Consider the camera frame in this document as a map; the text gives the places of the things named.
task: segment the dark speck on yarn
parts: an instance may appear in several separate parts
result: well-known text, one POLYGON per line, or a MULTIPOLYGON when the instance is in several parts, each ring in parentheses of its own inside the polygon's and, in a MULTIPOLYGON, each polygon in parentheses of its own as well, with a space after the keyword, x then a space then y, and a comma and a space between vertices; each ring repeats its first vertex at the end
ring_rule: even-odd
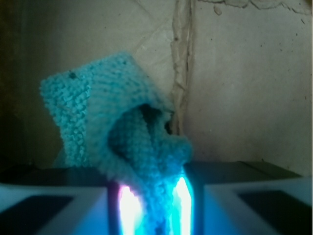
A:
POLYGON ((71 73, 69 74, 69 77, 70 77, 71 79, 77 78, 77 76, 76 76, 76 74, 75 74, 74 72, 71 72, 71 73))

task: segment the knitted stitches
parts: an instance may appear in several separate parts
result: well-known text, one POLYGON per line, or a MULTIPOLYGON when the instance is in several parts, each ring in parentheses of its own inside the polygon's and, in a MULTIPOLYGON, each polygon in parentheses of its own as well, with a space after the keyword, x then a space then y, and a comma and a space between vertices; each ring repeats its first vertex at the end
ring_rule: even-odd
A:
POLYGON ((41 95, 60 127, 66 165, 95 166, 129 185, 153 234, 170 216, 172 190, 191 157, 187 139, 164 128, 173 112, 169 100, 127 53, 52 76, 41 95))

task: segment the glowing light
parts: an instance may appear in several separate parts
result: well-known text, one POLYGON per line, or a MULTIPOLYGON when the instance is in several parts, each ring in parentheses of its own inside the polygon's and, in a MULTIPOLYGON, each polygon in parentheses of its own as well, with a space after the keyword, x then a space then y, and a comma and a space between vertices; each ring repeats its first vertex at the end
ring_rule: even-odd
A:
MULTIPOLYGON (((173 190, 173 208, 171 211, 170 234, 190 235, 192 222, 192 191, 188 180, 180 177, 173 190)), ((119 192, 119 210, 121 232, 124 235, 143 235, 142 208, 128 186, 122 186, 119 192)))
POLYGON ((119 211, 121 231, 124 235, 143 234, 140 227, 142 208, 138 197, 135 197, 128 186, 122 186, 119 192, 119 211))
POLYGON ((192 198, 184 177, 180 177, 173 190, 173 211, 171 217, 173 235, 191 234, 192 198))

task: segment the knitted garment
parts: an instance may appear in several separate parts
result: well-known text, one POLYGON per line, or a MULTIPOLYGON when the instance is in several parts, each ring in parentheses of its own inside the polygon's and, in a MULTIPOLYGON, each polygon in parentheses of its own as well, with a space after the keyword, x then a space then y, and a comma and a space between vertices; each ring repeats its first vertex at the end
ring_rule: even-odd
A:
POLYGON ((45 107, 60 127, 65 166, 95 166, 141 198, 146 234, 168 234, 172 191, 192 148, 169 135, 173 105, 128 53, 49 77, 45 107))

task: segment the bright white light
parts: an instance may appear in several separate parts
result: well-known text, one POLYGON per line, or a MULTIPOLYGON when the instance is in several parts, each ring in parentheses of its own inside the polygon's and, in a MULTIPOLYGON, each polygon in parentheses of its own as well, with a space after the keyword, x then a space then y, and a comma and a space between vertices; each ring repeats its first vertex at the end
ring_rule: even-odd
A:
POLYGON ((123 235, 142 234, 142 208, 139 198, 135 197, 128 186, 122 186, 119 192, 120 224, 123 235))
MULTIPOLYGON (((173 209, 170 235, 190 235, 192 221, 192 198, 184 177, 180 177, 173 190, 173 209)), ((120 223, 123 235, 143 235, 142 208, 139 198, 135 197, 128 186, 119 192, 120 223)))
MULTIPOLYGON (((180 230, 179 232, 173 230, 173 234, 176 235, 179 233, 180 235, 190 235, 191 233, 191 208, 192 208, 192 201, 191 201, 191 195, 188 189, 188 186, 186 184, 186 181, 184 177, 181 177, 176 187, 173 191, 174 196, 174 211, 179 211, 179 222, 180 222, 180 230)), ((172 218, 173 223, 173 229, 175 229, 175 219, 172 218)))

